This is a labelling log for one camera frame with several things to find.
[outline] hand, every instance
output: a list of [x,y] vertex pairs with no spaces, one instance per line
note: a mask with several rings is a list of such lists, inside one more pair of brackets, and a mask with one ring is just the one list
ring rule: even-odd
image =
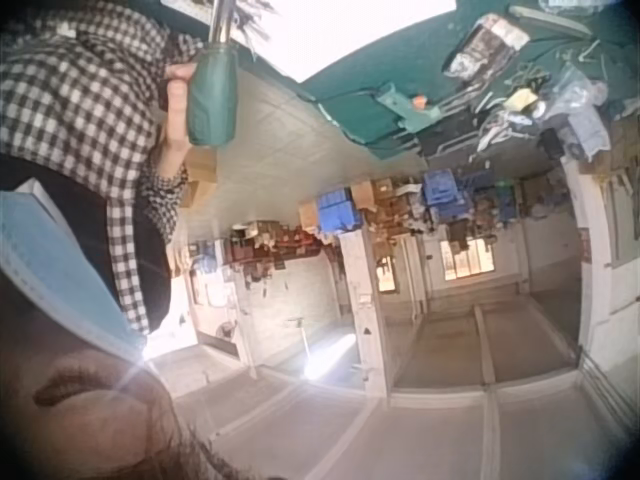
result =
[[171,65],[166,70],[166,76],[170,79],[167,84],[169,106],[162,152],[156,168],[158,176],[162,178],[174,178],[191,149],[187,131],[187,99],[188,82],[195,70],[195,63]]

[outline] blue box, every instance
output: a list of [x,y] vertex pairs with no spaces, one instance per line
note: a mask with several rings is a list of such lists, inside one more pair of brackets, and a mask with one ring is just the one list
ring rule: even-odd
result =
[[471,200],[469,200],[469,196],[466,193],[461,192],[456,195],[456,199],[453,202],[440,204],[436,208],[438,209],[440,222],[446,223],[469,213]]
[[341,188],[330,193],[320,195],[316,200],[318,208],[327,208],[332,205],[338,205],[339,203],[348,202],[351,200],[351,190],[348,188]]
[[362,216],[353,205],[346,201],[318,210],[320,230],[326,233],[340,233],[362,225]]
[[424,198],[429,205],[451,203],[456,200],[458,185],[450,169],[424,174]]

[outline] checkered shirt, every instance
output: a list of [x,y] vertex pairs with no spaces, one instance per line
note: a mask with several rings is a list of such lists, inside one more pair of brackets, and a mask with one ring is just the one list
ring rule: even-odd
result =
[[155,175],[153,114],[167,65],[202,48],[123,6],[34,12],[0,37],[0,152],[48,167],[101,195],[120,304],[148,333],[136,261],[133,207],[168,241],[186,183]]

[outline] person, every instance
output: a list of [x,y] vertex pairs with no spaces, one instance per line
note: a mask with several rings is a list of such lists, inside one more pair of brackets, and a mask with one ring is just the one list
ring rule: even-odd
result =
[[[0,37],[3,473],[249,478],[181,424],[128,348],[168,309],[164,245],[190,148],[185,62],[202,44],[118,3],[58,3],[3,20]],[[13,192],[30,179],[73,240]]]

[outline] plastic bag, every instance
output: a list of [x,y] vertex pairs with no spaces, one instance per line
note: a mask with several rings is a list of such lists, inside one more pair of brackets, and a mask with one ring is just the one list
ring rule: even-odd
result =
[[546,108],[537,120],[544,121],[561,113],[571,115],[587,106],[602,105],[607,95],[605,84],[592,83],[573,64],[567,63],[560,72],[559,80],[540,92]]
[[569,115],[569,125],[571,125],[589,161],[596,153],[602,150],[611,150],[609,132],[607,132],[593,105]]
[[538,0],[540,8],[555,15],[587,16],[601,12],[620,0]]

